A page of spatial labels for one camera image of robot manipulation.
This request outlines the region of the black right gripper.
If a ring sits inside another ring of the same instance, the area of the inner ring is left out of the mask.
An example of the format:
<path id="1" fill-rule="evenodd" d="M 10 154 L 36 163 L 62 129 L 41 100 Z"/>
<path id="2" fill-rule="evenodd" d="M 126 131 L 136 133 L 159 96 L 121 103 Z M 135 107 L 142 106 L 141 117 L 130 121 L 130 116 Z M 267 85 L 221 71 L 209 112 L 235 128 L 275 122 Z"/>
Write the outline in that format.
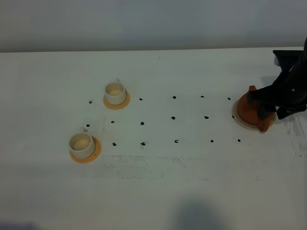
<path id="1" fill-rule="evenodd" d="M 303 54 L 290 70 L 281 70 L 275 85 L 257 90 L 249 87 L 247 102 L 260 103 L 258 118 L 264 120 L 277 109 L 278 118 L 284 119 L 295 113 L 307 110 L 307 43 L 304 42 Z"/>

